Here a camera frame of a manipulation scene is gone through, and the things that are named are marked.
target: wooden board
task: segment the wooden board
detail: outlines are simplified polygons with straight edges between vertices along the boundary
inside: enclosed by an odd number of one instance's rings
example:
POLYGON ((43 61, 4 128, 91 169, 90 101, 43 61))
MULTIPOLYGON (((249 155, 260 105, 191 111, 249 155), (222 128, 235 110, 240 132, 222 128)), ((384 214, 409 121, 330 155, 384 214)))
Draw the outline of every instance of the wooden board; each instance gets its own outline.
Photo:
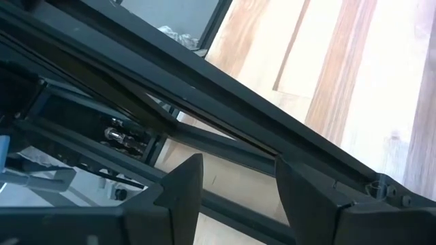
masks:
MULTIPOLYGON (((233 0, 206 60, 403 181, 435 2, 233 0)), ((188 116, 181 120, 220 133, 188 116)), ((156 166, 167 172, 199 152, 170 140, 164 149, 156 166)), ((205 189, 287 223, 273 178, 204 159, 205 189)), ((205 216, 198 224, 199 244, 256 243, 205 216), (229 239, 215 232, 229 232, 229 239)))

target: blue object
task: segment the blue object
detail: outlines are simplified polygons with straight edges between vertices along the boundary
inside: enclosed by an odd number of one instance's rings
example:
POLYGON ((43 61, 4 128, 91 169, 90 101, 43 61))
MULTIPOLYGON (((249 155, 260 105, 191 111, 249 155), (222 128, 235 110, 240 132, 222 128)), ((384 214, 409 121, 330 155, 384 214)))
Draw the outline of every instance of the blue object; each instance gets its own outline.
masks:
POLYGON ((6 164, 7 150, 9 149, 10 137, 0 135, 0 173, 3 173, 6 164))

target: metal screw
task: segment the metal screw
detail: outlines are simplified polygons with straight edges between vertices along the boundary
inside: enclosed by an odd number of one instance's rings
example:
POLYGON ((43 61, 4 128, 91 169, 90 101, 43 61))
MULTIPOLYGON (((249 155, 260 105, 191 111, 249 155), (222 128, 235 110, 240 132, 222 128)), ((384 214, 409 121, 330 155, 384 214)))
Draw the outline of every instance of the metal screw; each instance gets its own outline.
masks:
POLYGON ((395 197, 396 196, 396 188, 395 186, 388 186, 388 190, 386 190, 386 195, 388 197, 395 197))
POLYGON ((406 208, 410 207, 411 206, 411 197, 408 195, 403 196, 401 198, 401 204, 403 204, 403 207, 406 207, 406 208))

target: wooden floor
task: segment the wooden floor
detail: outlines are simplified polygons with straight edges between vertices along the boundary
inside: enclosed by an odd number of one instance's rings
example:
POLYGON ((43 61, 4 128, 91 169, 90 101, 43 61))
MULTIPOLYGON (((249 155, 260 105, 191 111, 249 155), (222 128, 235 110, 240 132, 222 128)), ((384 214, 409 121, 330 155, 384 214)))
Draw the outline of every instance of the wooden floor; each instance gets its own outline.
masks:
MULTIPOLYGON (((233 0, 206 60, 375 171, 436 199, 435 4, 233 0)), ((168 172, 195 152, 169 140, 157 167, 168 172)), ((204 188, 287 223, 269 176, 206 154, 204 188)), ((200 215, 196 244, 257 243, 200 215)))

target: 3d printer frame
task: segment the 3d printer frame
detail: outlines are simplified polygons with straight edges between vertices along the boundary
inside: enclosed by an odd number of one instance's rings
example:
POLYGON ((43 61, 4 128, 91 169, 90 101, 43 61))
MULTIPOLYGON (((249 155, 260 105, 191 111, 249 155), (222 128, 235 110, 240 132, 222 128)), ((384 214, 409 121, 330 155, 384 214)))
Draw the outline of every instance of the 3d printer frame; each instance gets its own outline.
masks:
MULTIPOLYGON (((79 42, 71 33, 53 29, 7 3, 0 3, 0 42, 138 124, 269 176, 275 175, 276 157, 298 156, 305 165, 361 193, 367 194, 365 187, 374 182, 391 186, 396 194, 384 201, 396 208, 435 205, 373 171, 121 6, 92 0, 47 3, 133 51, 140 67, 133 59, 119 62, 110 46, 79 42), (177 121, 147 94, 235 140, 177 121), (407 205, 406 196, 411 200, 407 205)), ((16 127, 81 152, 147 186, 165 175, 116 152, 109 154, 103 146, 41 118, 18 121, 16 127)), ((208 191, 201 212, 261 242, 295 244, 288 226, 208 191)))

